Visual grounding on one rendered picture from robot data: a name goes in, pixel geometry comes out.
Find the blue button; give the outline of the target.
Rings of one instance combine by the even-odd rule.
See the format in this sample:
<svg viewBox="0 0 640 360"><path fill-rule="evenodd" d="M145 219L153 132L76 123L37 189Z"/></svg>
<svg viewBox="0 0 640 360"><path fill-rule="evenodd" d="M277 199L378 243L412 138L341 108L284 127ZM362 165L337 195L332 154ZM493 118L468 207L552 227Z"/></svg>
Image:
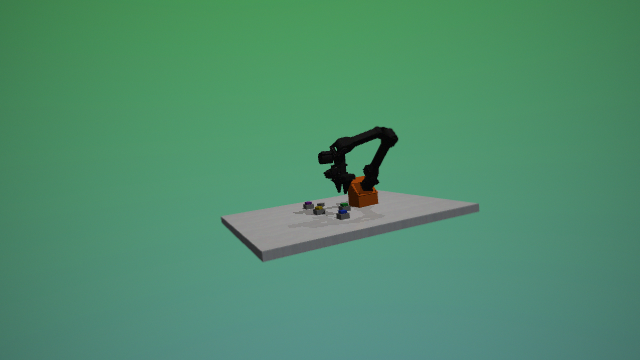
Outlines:
<svg viewBox="0 0 640 360"><path fill-rule="evenodd" d="M339 210L338 213L336 213L337 219L343 220L343 219L348 219L350 218L350 213L347 212L347 210Z"/></svg>

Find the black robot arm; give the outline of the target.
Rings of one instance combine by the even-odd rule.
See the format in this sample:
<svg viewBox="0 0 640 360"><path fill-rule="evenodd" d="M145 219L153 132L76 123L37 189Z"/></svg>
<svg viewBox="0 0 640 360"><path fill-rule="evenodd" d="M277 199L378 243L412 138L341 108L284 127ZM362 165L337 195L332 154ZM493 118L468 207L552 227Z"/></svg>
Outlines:
<svg viewBox="0 0 640 360"><path fill-rule="evenodd" d="M321 151L321 153L318 154L318 161L320 164L329 164L333 163L333 161L334 163L346 162L346 153L352 151L354 147L376 138L381 139L381 144L371 164L365 165L363 172L366 177L362 182L360 182L363 191L373 191L373 186L379 183L377 179L379 167L389 148L393 147L398 141L398 137L391 128L376 126L369 131L353 137L339 138L329 147L330 151ZM337 148L337 151L335 147ZM335 165L335 167L331 165L331 168L324 172L326 179L332 178L335 174L340 174L340 170L337 165Z"/></svg>

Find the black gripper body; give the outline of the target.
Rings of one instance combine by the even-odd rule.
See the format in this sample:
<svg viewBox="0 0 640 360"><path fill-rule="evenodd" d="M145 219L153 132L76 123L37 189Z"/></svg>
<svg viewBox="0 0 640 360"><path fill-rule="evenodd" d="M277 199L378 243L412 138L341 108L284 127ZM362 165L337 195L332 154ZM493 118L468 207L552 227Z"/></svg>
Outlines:
<svg viewBox="0 0 640 360"><path fill-rule="evenodd" d="M340 179L340 178L341 178L342 181L348 181L348 180L355 180L356 179L354 174L351 174L351 173L348 174L348 172L346 172L346 166L347 166L346 162L334 163L333 167L335 167L335 165L337 165L337 167L339 168L340 174L335 174L332 177L332 180Z"/></svg>

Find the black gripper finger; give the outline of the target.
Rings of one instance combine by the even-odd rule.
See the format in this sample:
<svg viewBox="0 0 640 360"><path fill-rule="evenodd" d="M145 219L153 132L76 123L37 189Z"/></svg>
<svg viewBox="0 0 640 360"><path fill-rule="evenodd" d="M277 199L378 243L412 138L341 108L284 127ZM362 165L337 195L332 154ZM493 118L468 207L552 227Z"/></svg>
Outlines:
<svg viewBox="0 0 640 360"><path fill-rule="evenodd" d="M341 187L342 187L342 183L340 182L340 181L342 181L342 180L341 180L341 178L340 178L340 179L335 179L335 180L332 180L332 179L331 179L331 181L333 181L333 182L334 182L334 184L335 184L335 186L336 186L336 188L337 188L338 193L340 193L340 192L341 192Z"/></svg>
<svg viewBox="0 0 640 360"><path fill-rule="evenodd" d="M340 181L343 185L343 190L344 190L344 194L347 194L347 191L349 189L349 186L351 184L353 180L348 180L348 181Z"/></svg>

